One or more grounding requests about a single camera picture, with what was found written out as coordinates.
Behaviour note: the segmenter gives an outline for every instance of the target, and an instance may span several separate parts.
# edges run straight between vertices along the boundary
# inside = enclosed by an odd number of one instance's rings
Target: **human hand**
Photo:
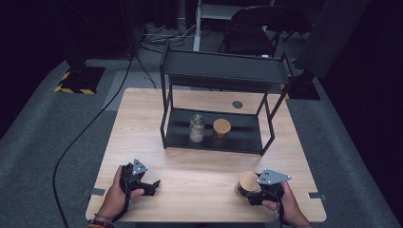
[[[112,185],[106,193],[104,203],[102,204],[98,214],[95,216],[96,220],[111,223],[125,207],[125,193],[122,191],[119,181],[122,175],[122,166],[120,165],[116,171],[115,178]],[[141,196],[144,193],[143,189],[136,189],[130,193],[132,200]]]
[[[292,227],[313,227],[309,220],[302,214],[299,209],[296,197],[290,188],[287,181],[281,183],[284,190],[284,196],[282,197],[282,205],[284,207],[284,220]],[[269,208],[272,211],[277,209],[278,204],[270,200],[264,200],[261,203],[263,206]]]

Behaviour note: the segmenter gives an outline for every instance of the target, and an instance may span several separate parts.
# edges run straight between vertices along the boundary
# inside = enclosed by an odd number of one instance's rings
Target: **gray carpet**
[[[192,39],[178,48],[191,49]],[[221,35],[201,38],[201,50],[216,51]],[[303,43],[293,36],[281,43],[296,58]],[[150,47],[161,50],[161,47]],[[160,85],[160,54],[142,49],[140,58]],[[117,92],[127,60],[88,60],[91,67],[105,67],[96,95],[53,92],[68,69],[53,69],[36,89],[5,137],[0,141],[0,227],[63,227],[53,197],[53,168],[66,148],[88,126]],[[320,101],[287,100],[297,133],[311,167],[328,218],[316,227],[400,227],[374,180],[360,159],[342,122],[318,81]],[[153,87],[133,61],[123,88]],[[60,163],[57,192],[70,227],[86,227],[88,189],[93,187],[113,126],[119,95],[75,142]],[[189,224],[117,222],[116,227],[279,227],[269,224]]]

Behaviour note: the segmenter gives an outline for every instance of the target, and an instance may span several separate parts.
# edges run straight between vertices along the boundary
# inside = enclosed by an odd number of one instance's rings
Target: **cork lid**
[[[231,124],[225,119],[216,119],[213,122],[214,130],[219,134],[226,134],[231,130]]]
[[[260,188],[258,178],[256,173],[245,171],[240,174],[240,186],[248,192],[255,192]]]

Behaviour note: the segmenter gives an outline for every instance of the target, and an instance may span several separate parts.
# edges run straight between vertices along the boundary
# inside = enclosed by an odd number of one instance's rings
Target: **chair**
[[[219,52],[224,47],[225,53],[274,57],[286,19],[286,9],[282,6],[263,5],[241,9],[224,28]],[[275,33],[273,38],[266,34],[266,30]]]

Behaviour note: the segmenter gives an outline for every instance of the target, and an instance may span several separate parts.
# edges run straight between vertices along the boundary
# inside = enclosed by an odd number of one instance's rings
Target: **glass jar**
[[[196,114],[190,119],[189,138],[194,143],[200,143],[204,137],[205,121],[202,115]]]

